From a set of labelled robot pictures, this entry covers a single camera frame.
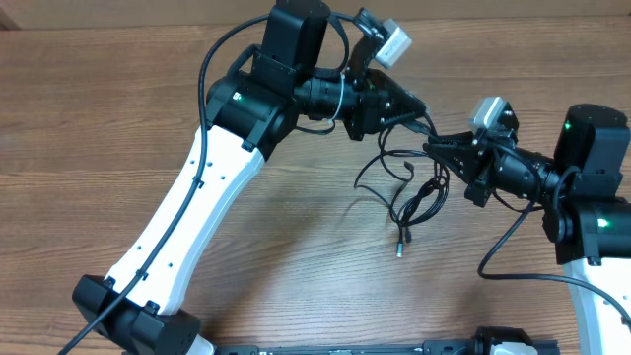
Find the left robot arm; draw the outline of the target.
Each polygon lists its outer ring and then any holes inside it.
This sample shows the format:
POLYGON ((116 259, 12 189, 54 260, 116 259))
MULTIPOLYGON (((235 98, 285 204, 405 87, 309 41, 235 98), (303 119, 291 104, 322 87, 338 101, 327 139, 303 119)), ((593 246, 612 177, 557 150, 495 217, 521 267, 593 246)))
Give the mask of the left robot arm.
POLYGON ((142 234, 72 299, 95 332, 128 354, 213 354, 200 320, 182 308, 193 272, 233 202, 300 116, 342 124, 360 140, 420 117, 425 105, 386 74, 409 48, 394 20, 348 17, 321 1, 279 1, 259 17, 263 39, 226 75, 198 86, 199 126, 174 184, 142 234), (361 31, 341 63, 318 66, 328 28, 361 31))

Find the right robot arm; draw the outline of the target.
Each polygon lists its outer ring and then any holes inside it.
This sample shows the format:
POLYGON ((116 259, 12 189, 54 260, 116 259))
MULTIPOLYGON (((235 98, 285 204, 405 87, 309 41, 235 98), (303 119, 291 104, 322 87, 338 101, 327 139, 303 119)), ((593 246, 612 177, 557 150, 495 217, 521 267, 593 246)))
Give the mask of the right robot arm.
POLYGON ((499 190, 536 205, 568 285, 584 354, 630 351, 630 203, 618 195, 630 145, 625 114, 608 106, 570 106, 550 157, 518 146, 519 122, 500 97, 480 101, 469 131, 431 136, 424 151, 467 186, 479 207, 499 190))

